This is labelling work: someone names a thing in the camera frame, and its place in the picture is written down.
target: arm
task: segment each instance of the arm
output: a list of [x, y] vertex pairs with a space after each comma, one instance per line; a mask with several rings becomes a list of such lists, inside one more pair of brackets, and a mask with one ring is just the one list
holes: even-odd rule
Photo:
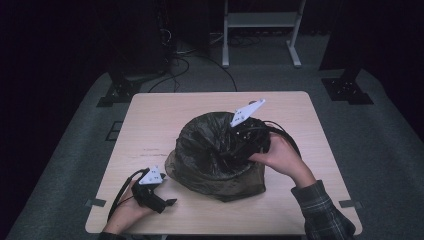
[[292, 193], [305, 217], [308, 239], [353, 239], [355, 226], [340, 213], [325, 192], [322, 181], [316, 181], [288, 141], [271, 133], [271, 146], [266, 154], [255, 153], [249, 160], [263, 163], [293, 179]]
[[140, 207], [137, 201], [132, 197], [131, 187], [133, 184], [134, 181], [131, 182], [123, 194], [121, 202], [103, 228], [98, 240], [125, 240], [125, 238], [119, 236], [119, 234], [153, 212], [153, 210], [148, 207]]

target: black trash bag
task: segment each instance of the black trash bag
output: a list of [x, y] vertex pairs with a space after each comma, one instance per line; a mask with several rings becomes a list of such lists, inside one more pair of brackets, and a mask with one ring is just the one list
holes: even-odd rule
[[[268, 151], [269, 131], [265, 123], [254, 118], [231, 128], [233, 116], [212, 112], [188, 122], [165, 162], [168, 176], [223, 202], [265, 192], [265, 166], [248, 158]], [[246, 128], [253, 130], [243, 132]]]

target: hand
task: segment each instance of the hand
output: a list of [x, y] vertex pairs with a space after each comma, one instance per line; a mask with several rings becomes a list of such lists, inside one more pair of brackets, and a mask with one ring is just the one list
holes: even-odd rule
[[134, 182], [135, 181], [132, 181], [129, 184], [118, 207], [104, 227], [103, 232], [121, 234], [138, 220], [153, 213], [153, 210], [148, 207], [140, 207], [137, 201], [132, 197], [131, 187], [134, 185]]
[[276, 133], [270, 133], [271, 145], [267, 153], [255, 153], [249, 160], [263, 163], [293, 179], [296, 186], [304, 188], [316, 182], [309, 167], [290, 143]]

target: person's left hand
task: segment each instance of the person's left hand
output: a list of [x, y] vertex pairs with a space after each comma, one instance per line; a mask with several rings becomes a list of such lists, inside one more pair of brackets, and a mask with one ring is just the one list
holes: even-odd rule
[[138, 220], [153, 213], [153, 210], [148, 207], [140, 207], [137, 203], [137, 200], [132, 197], [133, 194], [131, 187], [134, 185], [134, 182], [135, 181], [132, 181], [129, 184], [127, 190], [120, 200], [120, 204], [118, 204], [115, 212], [110, 217], [109, 221], [103, 229], [103, 232], [121, 234]]

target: person's right hand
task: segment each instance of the person's right hand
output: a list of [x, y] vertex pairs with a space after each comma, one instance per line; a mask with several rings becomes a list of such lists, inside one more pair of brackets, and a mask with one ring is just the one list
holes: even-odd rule
[[271, 145], [267, 153], [255, 153], [249, 160], [263, 163], [275, 171], [293, 179], [299, 188], [316, 182], [309, 167], [303, 162], [290, 143], [276, 133], [270, 133]]

